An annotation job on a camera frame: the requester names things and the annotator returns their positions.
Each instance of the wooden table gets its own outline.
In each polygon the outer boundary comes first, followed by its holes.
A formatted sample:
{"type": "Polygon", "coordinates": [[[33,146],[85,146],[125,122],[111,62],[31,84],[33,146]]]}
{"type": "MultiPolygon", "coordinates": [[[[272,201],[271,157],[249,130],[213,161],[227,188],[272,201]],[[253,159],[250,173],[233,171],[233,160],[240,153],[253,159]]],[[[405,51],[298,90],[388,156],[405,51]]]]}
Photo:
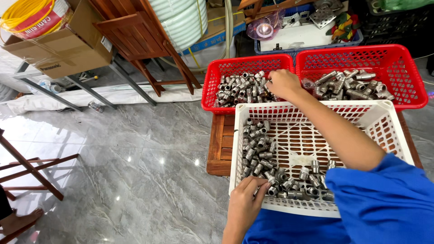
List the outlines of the wooden table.
{"type": "MultiPolygon", "coordinates": [[[[397,113],[405,140],[410,149],[414,165],[423,168],[418,152],[411,139],[410,132],[402,112],[397,113]]],[[[233,130],[235,115],[214,115],[211,126],[211,139],[208,151],[207,172],[210,175],[230,176],[230,164],[232,160],[233,130]]]]}

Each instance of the foot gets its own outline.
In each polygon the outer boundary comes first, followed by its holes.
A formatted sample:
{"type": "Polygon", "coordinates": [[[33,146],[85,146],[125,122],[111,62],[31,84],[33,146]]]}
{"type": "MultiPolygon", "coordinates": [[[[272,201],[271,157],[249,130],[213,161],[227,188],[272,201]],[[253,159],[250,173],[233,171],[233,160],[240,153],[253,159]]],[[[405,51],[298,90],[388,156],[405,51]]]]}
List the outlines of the foot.
{"type": "Polygon", "coordinates": [[[2,220],[3,222],[8,218],[7,222],[2,223],[3,235],[9,235],[14,233],[15,231],[23,228],[24,226],[34,222],[35,220],[40,218],[43,214],[44,211],[41,208],[37,208],[29,215],[16,216],[15,213],[9,215],[8,217],[2,220]]]}

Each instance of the red plastic basket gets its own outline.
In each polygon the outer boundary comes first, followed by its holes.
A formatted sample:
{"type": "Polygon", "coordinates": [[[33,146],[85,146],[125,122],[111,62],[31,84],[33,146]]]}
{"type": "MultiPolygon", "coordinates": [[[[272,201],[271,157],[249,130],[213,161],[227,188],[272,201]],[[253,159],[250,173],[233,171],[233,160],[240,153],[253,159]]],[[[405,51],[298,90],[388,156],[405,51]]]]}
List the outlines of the red plastic basket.
{"type": "Polygon", "coordinates": [[[235,108],[214,108],[217,86],[221,76],[256,74],[263,70],[265,75],[272,70],[288,69],[294,73],[293,59],[288,54],[261,55],[244,58],[220,59],[208,65],[202,91],[202,108],[214,114],[235,114],[235,108]]]}
{"type": "Polygon", "coordinates": [[[420,109],[428,103],[422,78],[407,48],[397,44],[316,49],[300,52],[296,57],[296,74],[300,80],[317,80],[333,70],[365,69],[376,73],[396,99],[397,112],[420,109]]]}

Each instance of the black plastic crate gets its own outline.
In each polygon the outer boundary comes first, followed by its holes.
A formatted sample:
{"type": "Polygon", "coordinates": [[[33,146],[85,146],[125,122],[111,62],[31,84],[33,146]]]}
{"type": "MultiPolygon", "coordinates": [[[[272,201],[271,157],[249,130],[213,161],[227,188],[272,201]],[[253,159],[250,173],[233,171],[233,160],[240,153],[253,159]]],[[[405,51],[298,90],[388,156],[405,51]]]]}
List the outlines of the black plastic crate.
{"type": "Polygon", "coordinates": [[[351,7],[362,23],[360,45],[401,44],[414,57],[433,52],[429,36],[434,24],[434,4],[381,13],[374,12],[369,0],[352,1],[351,7]]]}

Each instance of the cardboard box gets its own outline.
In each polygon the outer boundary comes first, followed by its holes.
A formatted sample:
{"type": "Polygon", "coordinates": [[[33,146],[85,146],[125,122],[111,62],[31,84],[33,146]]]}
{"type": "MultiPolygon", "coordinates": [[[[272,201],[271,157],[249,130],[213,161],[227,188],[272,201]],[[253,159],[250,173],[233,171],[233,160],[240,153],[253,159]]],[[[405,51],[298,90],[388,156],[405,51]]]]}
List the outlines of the cardboard box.
{"type": "MultiPolygon", "coordinates": [[[[233,35],[246,30],[246,22],[244,21],[244,13],[237,11],[238,7],[233,7],[233,35]]],[[[225,9],[224,8],[209,8],[208,28],[205,34],[190,49],[192,52],[203,50],[207,47],[214,46],[218,43],[226,41],[226,24],[225,24],[225,9]]],[[[188,49],[183,51],[184,55],[190,54],[188,49]]]]}
{"type": "Polygon", "coordinates": [[[31,40],[11,36],[2,47],[56,79],[110,64],[112,50],[92,25],[101,21],[87,0],[69,0],[74,15],[68,27],[31,40]]]}

